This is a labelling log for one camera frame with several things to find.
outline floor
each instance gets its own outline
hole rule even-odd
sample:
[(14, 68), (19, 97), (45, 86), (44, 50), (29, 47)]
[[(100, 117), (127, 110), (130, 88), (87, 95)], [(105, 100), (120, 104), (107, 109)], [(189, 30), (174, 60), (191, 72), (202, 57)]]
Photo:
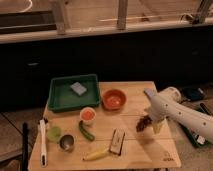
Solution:
[[(213, 86), (211, 84), (200, 86), (206, 94), (204, 102), (213, 111)], [(185, 102), (186, 106), (195, 108), (200, 101), (195, 103)], [(22, 137), (20, 131), (22, 124), (29, 126), (29, 151), (33, 146), (37, 135), (37, 124), (42, 118), (44, 108), (28, 109), (14, 112), (4, 112), (0, 115), (0, 171), (7, 164), (6, 159), (21, 154)], [(177, 146), (182, 162), (181, 168), (172, 168), (170, 171), (212, 171), (213, 168), (213, 146), (208, 145), (199, 149), (194, 148), (184, 134), (180, 125), (168, 118), (169, 126)]]

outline banana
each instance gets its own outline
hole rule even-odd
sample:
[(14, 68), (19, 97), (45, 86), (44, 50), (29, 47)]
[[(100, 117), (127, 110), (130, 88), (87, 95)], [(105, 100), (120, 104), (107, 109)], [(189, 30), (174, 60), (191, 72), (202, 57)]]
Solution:
[(99, 149), (94, 151), (83, 158), (84, 161), (91, 161), (106, 157), (109, 154), (109, 148)]

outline cucumber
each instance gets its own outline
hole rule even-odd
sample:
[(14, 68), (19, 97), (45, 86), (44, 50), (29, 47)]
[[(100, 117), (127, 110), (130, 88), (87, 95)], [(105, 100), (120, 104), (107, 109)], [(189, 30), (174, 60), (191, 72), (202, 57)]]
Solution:
[(89, 133), (83, 126), (83, 121), (80, 121), (79, 124), (79, 130), (81, 131), (81, 133), (84, 135), (84, 137), (86, 139), (88, 139), (89, 141), (94, 141), (95, 140), (95, 136), (92, 135), (91, 133)]

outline black cabinet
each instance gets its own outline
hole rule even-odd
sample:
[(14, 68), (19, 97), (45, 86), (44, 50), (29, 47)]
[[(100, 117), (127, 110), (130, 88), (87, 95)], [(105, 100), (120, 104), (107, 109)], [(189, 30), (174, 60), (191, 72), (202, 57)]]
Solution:
[(0, 110), (45, 105), (53, 77), (153, 80), (158, 88), (212, 81), (213, 27), (1, 44)]

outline orange bowl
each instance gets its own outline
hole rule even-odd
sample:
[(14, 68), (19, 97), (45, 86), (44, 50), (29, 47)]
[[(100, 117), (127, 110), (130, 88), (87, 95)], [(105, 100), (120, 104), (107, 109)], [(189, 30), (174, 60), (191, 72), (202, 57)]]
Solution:
[(118, 89), (108, 90), (103, 97), (104, 107), (108, 110), (118, 110), (126, 103), (126, 95)]

